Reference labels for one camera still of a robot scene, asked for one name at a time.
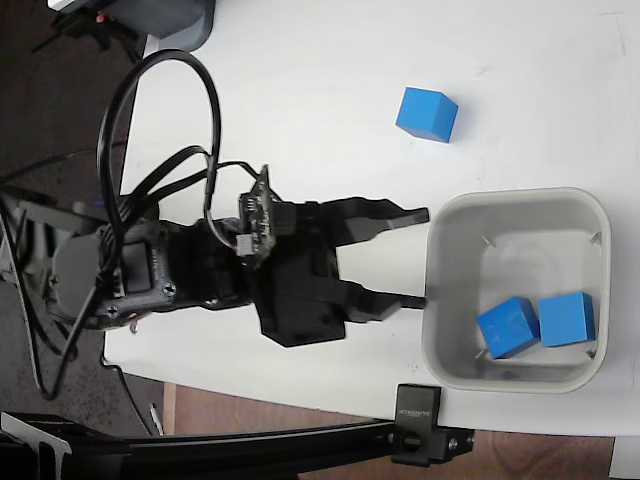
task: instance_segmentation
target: screw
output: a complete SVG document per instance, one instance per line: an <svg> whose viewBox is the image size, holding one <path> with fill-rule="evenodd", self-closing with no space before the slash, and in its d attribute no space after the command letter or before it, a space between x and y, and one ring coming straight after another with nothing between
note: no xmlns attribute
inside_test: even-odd
<svg viewBox="0 0 640 480"><path fill-rule="evenodd" d="M117 314L118 314L118 307L116 307L115 305L109 305L109 307L107 307L107 316L109 318L115 318Z"/></svg>
<svg viewBox="0 0 640 480"><path fill-rule="evenodd" d="M167 282L164 284L164 287L162 287L162 293L168 297L173 297L176 294L176 286L171 282Z"/></svg>

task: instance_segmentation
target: plastic container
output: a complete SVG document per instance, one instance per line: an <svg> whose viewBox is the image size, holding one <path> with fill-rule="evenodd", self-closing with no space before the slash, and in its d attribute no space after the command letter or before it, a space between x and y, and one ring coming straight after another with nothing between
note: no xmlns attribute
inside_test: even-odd
<svg viewBox="0 0 640 480"><path fill-rule="evenodd" d="M611 226L589 193L552 188L455 198L432 222L422 348L443 385L464 390L564 393L586 384L607 348ZM495 360L478 316L514 296L585 292L596 340L538 344Z"/></svg>

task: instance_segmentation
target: black plastic bracket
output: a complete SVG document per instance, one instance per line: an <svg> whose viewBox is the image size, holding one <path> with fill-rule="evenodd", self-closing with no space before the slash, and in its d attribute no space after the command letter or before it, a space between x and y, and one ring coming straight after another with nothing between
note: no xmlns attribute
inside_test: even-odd
<svg viewBox="0 0 640 480"><path fill-rule="evenodd" d="M391 461L428 467L473 450L475 431L438 426L440 387L398 385Z"/></svg>

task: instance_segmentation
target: table surface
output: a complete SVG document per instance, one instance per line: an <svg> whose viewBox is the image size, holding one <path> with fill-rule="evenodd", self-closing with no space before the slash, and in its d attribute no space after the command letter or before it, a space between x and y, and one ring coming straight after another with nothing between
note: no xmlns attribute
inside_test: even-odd
<svg viewBox="0 0 640 480"><path fill-rule="evenodd" d="M220 0L195 52L222 105L222 158L268 163L292 201L389 198L434 215L457 195L574 186L612 225L610 337L599 373L563 395L443 393L440 422L469 428L640 435L635 387L640 287L638 85L640 4L566 0ZM404 88L445 92L460 111L452 143L395 127ZM141 80L123 191L189 144L206 145L203 87L188 67ZM170 180L202 168L194 158ZM219 177L214 211L237 215L251 185ZM161 204L200 216L202 184ZM421 295L429 226L339 250L343 278ZM437 384L421 352L422 314L348 325L345 341L284 349L259 333L253 307L155 314L107 335L126 372L238 396L393 418L399 383Z"/></svg>

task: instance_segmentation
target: blue cube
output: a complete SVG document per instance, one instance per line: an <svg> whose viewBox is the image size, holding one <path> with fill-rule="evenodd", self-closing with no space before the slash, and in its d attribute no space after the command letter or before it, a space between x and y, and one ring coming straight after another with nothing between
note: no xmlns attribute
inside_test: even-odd
<svg viewBox="0 0 640 480"><path fill-rule="evenodd" d="M493 358L509 358L540 340L540 325L531 302L514 297L478 318Z"/></svg>
<svg viewBox="0 0 640 480"><path fill-rule="evenodd" d="M443 93L407 87L396 125L414 137L449 143L457 114Z"/></svg>
<svg viewBox="0 0 640 480"><path fill-rule="evenodd" d="M591 295L572 293L540 300L540 334L545 347L595 340Z"/></svg>

